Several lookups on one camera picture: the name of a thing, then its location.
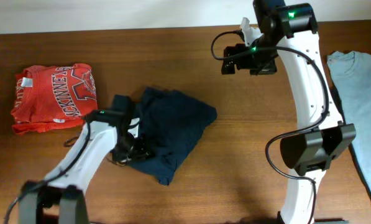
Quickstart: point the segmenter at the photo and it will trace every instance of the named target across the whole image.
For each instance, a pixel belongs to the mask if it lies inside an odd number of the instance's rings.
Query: wire
[[[10,213],[12,212],[12,209],[16,206],[16,203],[20,202],[28,193],[46,186],[51,181],[57,180],[58,178],[65,175],[68,172],[68,170],[70,170],[75,165],[75,163],[78,161],[78,159],[82,155],[83,151],[86,149],[88,141],[90,140],[90,136],[91,136],[90,122],[87,119],[86,119],[86,124],[87,124],[88,132],[87,132],[87,135],[86,135],[85,143],[81,147],[81,149],[80,149],[79,153],[76,155],[76,157],[69,164],[69,166],[67,168],[65,168],[63,171],[61,171],[55,177],[52,177],[48,180],[42,180],[39,183],[37,183],[36,185],[34,185],[33,187],[31,187],[30,189],[27,189],[26,191],[19,194],[18,197],[16,199],[14,199],[14,201],[12,201],[11,204],[9,205],[9,207],[7,209],[7,212],[6,212],[6,215],[4,216],[4,224],[9,223]]]
[[[312,60],[309,56],[307,56],[303,52],[300,52],[299,50],[291,49],[291,48],[288,48],[288,47],[279,47],[279,46],[274,46],[274,47],[254,47],[253,49],[250,49],[250,50],[245,51],[245,52],[241,52],[239,54],[231,55],[229,57],[217,57],[214,54],[214,51],[213,51],[213,47],[214,47],[215,41],[218,39],[218,37],[220,37],[222,35],[233,34],[234,32],[235,31],[225,32],[225,33],[219,34],[213,40],[213,42],[211,44],[211,54],[213,55],[213,57],[215,59],[217,59],[217,60],[229,60],[229,59],[235,59],[235,58],[243,57],[243,56],[249,55],[249,54],[255,54],[256,52],[259,52],[259,51],[284,50],[284,51],[287,51],[287,52],[292,52],[292,53],[298,54],[298,55],[302,56],[303,58],[305,58],[307,60],[307,62],[312,65],[312,67],[315,69],[315,71],[316,71],[316,73],[318,75],[319,82],[321,83],[321,86],[322,86],[322,89],[323,89],[323,95],[324,95],[324,110],[321,113],[320,119],[317,122],[315,122],[314,124],[312,124],[311,126],[308,126],[308,127],[305,127],[305,128],[301,128],[301,129],[298,129],[298,130],[295,130],[295,131],[290,131],[290,132],[287,132],[287,133],[279,134],[278,136],[275,136],[271,140],[269,140],[268,143],[267,143],[267,145],[265,146],[265,157],[267,158],[268,163],[270,164],[270,166],[276,172],[278,172],[280,175],[282,175],[282,176],[284,176],[286,178],[289,178],[289,179],[294,179],[294,180],[308,180],[308,181],[311,182],[312,189],[313,189],[313,202],[312,202],[312,208],[311,208],[311,215],[309,216],[309,220],[308,220],[308,224],[310,224],[311,221],[312,221],[312,219],[313,219],[313,217],[314,217],[315,204],[316,204],[316,195],[317,195],[317,192],[316,192],[316,182],[315,182],[315,180],[313,180],[312,178],[309,178],[309,177],[298,177],[298,176],[289,175],[289,174],[284,173],[280,169],[278,169],[273,164],[273,162],[272,162],[272,160],[270,158],[269,148],[270,148],[271,144],[274,143],[276,140],[279,140],[281,138],[285,138],[285,137],[288,137],[288,136],[296,135],[296,134],[307,133],[308,131],[310,131],[310,130],[312,130],[314,128],[317,128],[326,119],[326,116],[329,113],[329,92],[328,92],[328,90],[326,88],[326,82],[324,80],[324,76],[323,76],[322,72],[320,71],[320,69],[318,68],[318,66],[315,64],[315,61],[314,60]]]

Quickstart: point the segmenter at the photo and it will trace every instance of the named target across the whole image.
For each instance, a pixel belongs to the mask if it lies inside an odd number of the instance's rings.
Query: clothing label
[[[131,120],[130,125],[135,125],[139,121],[140,121],[140,118],[134,118],[134,119]],[[136,127],[132,128],[132,129],[129,129],[127,132],[132,134],[134,136],[134,138],[137,138],[138,137],[138,127],[139,127],[139,125],[137,125]]]
[[[33,85],[34,85],[33,79],[26,77],[22,78],[21,87],[33,87]]]
[[[57,119],[57,118],[54,118],[53,121],[56,122],[56,123],[64,123],[65,122],[64,119]]]

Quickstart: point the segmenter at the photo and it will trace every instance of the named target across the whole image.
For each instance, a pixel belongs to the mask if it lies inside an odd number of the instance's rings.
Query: wooden table
[[[357,50],[371,54],[371,21],[320,24],[321,54]],[[287,180],[265,160],[265,143],[296,128],[293,97],[282,62],[278,73],[220,75],[209,47],[220,32],[237,27],[101,30],[0,35],[0,223],[28,179],[40,180],[63,159],[64,140],[80,129],[13,135],[10,110],[14,74],[30,65],[88,63],[98,105],[115,94],[139,99],[146,86],[177,89],[218,111],[169,187],[130,167],[102,162],[86,194],[89,217],[103,223],[225,223],[276,217]],[[217,53],[238,37],[223,37]],[[272,157],[283,164],[278,144]],[[318,194],[316,218],[371,223],[371,201],[349,151],[332,163]],[[12,213],[12,222],[17,209]]]

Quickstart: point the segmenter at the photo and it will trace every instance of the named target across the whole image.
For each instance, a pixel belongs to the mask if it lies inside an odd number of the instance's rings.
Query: red clothing
[[[97,109],[96,88],[87,64],[34,65],[16,78],[17,100],[11,111],[16,134],[79,126],[82,116]]]

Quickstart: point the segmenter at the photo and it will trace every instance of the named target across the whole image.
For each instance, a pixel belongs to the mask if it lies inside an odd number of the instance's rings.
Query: white backdrop
[[[69,30],[222,26],[248,17],[253,0],[0,0],[0,34]],[[308,2],[318,21],[371,19],[371,0]]]

